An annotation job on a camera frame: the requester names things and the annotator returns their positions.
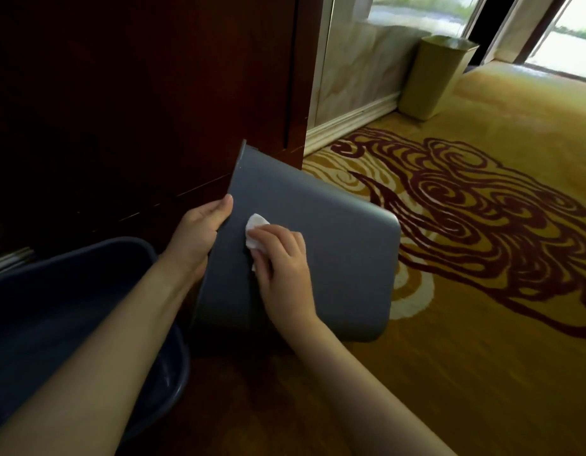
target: beige wastebasket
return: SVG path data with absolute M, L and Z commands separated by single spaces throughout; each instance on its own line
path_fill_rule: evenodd
M 428 120 L 441 112 L 478 47 L 463 38 L 444 35 L 422 38 L 399 110 L 419 120 Z

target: white tissue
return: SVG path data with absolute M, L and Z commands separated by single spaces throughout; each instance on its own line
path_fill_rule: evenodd
M 247 226 L 244 228 L 244 233 L 247 236 L 247 248 L 249 249 L 258 249 L 259 251 L 262 251 L 263 253 L 266 253 L 266 249 L 263 247 L 263 245 L 261 243 L 259 243 L 257 240 L 249 237 L 249 230 L 254 229 L 255 227 L 259 227 L 260 225 L 267 225 L 269 224 L 269 222 L 267 222 L 262 216 L 258 215 L 258 214 L 253 214 L 249 220 L 247 221 Z

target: finger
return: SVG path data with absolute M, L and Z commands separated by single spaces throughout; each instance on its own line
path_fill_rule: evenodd
M 249 237 L 255 238 L 264 246 L 267 251 L 267 257 L 272 261 L 274 269 L 279 268 L 285 260 L 290 258 L 289 253 L 287 253 L 284 246 L 282 246 L 280 238 L 273 233 L 262 230 L 259 227 L 255 227 L 247 233 L 249 234 Z
M 198 206 L 197 208 L 189 210 L 187 213 L 185 213 L 185 218 L 192 222 L 205 218 L 211 211 L 219 206 L 219 203 L 221 203 L 221 200 L 215 200 L 205 205 Z
M 284 246 L 286 252 L 289 253 L 289 256 L 296 256 L 301 253 L 299 250 L 299 245 L 297 245 L 297 241 L 289 229 L 276 224 L 262 225 L 259 227 L 259 229 L 276 235 L 281 241 L 282 246 Z
M 255 261 L 255 275 L 260 289 L 268 289 L 270 286 L 270 263 L 264 253 L 257 249 L 251 249 L 251 256 Z
M 223 221 L 225 221 L 231 214 L 234 208 L 234 198 L 230 194 L 223 197 L 219 205 L 213 211 L 211 211 L 204 219 L 211 229 L 217 231 L 221 227 Z
M 301 232 L 293 232 L 293 237 L 295 238 L 295 241 L 297 242 L 297 245 L 299 246 L 299 251 L 301 251 L 301 254 L 303 254 L 305 256 L 306 255 L 306 241 L 303 239 L 303 235 L 301 234 Z

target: maroon swirl pattern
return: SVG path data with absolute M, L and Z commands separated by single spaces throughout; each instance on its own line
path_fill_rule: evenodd
M 464 142 L 418 143 L 362 128 L 330 150 L 380 160 L 422 206 L 414 212 L 390 188 L 350 172 L 412 237 L 415 246 L 401 245 L 406 265 L 471 285 L 518 314 L 586 338 L 586 323 L 557 319 L 544 307 L 577 293 L 579 300 L 569 303 L 586 312 L 586 208 L 578 201 Z

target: baseboard molding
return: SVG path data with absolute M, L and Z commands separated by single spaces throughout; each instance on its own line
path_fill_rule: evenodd
M 334 118 L 306 132 L 303 156 L 316 152 L 361 126 L 392 112 L 398 103 L 400 92 L 373 101 L 364 107 Z

